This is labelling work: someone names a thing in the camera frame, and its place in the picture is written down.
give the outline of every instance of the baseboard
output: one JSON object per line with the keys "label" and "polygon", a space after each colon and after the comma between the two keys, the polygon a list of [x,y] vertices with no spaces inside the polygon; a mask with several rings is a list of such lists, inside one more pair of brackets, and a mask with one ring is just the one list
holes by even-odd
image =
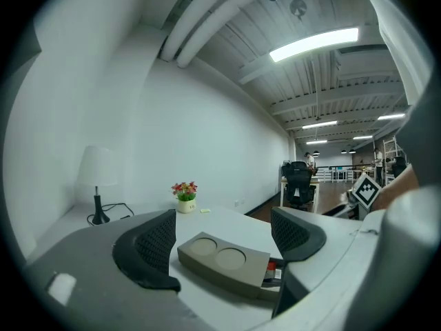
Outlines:
{"label": "baseboard", "polygon": [[258,211],[259,209],[261,209],[264,205],[266,205],[267,203],[269,203],[271,200],[274,200],[274,198],[280,194],[280,191],[275,194],[274,196],[270,197],[268,200],[266,200],[265,202],[262,202],[259,206],[256,206],[255,208],[253,208],[251,211],[248,211],[247,213],[245,213],[245,216],[251,216],[253,213],[255,213],[255,211]]}

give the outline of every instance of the potted plant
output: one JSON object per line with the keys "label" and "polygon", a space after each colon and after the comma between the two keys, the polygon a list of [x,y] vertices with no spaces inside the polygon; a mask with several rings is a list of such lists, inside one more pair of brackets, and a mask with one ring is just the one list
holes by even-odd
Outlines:
{"label": "potted plant", "polygon": [[181,213],[190,213],[196,208],[196,190],[194,181],[190,184],[181,183],[172,186],[173,195],[178,198],[178,211]]}

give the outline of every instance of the black lamp base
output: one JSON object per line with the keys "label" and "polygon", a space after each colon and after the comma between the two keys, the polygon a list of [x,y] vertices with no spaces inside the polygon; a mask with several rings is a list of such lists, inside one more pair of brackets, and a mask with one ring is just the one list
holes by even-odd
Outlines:
{"label": "black lamp base", "polygon": [[101,206],[101,196],[94,195],[94,199],[95,199],[95,215],[92,220],[92,223],[94,225],[107,223],[108,221],[110,221],[110,218],[107,217],[103,211],[103,207]]}

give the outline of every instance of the circular recess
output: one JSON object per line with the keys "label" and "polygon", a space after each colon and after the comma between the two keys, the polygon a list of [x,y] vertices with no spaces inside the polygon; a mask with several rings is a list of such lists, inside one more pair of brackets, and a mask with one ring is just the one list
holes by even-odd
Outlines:
{"label": "circular recess", "polygon": [[217,264],[225,270],[237,270],[246,262],[247,258],[237,249],[224,249],[216,255]]}
{"label": "circular recess", "polygon": [[195,240],[190,246],[190,250],[197,255],[210,255],[216,251],[218,245],[214,240],[208,238],[200,238]]}

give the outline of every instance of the fluorescent light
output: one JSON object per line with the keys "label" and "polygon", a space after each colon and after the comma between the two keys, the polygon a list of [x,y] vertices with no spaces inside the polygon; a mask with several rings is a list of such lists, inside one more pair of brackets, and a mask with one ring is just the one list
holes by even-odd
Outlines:
{"label": "fluorescent light", "polygon": [[358,40],[358,28],[334,30],[295,41],[269,53],[274,62],[292,57],[308,50],[332,46],[333,44],[348,43]]}
{"label": "fluorescent light", "polygon": [[365,139],[372,139],[372,135],[369,136],[357,136],[353,138],[354,140],[365,140]]}
{"label": "fluorescent light", "polygon": [[403,118],[406,114],[390,114],[390,115],[383,115],[382,117],[378,117],[378,120],[386,120],[386,119],[397,119],[397,118]]}
{"label": "fluorescent light", "polygon": [[310,141],[306,142],[307,145],[316,145],[317,143],[326,143],[328,140]]}
{"label": "fluorescent light", "polygon": [[327,121],[326,123],[317,123],[317,124],[311,124],[311,125],[305,125],[302,126],[302,129],[310,129],[310,128],[319,128],[320,126],[329,126],[329,125],[336,125],[337,121]]}

